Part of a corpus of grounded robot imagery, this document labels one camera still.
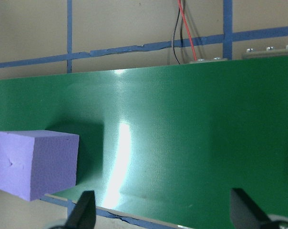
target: green surface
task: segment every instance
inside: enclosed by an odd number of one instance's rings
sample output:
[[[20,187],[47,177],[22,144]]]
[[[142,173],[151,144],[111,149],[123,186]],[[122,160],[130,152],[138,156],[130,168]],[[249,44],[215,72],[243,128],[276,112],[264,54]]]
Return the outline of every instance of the green surface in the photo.
[[[0,130],[80,134],[98,206],[227,229],[242,187],[288,217],[288,57],[0,81]]]

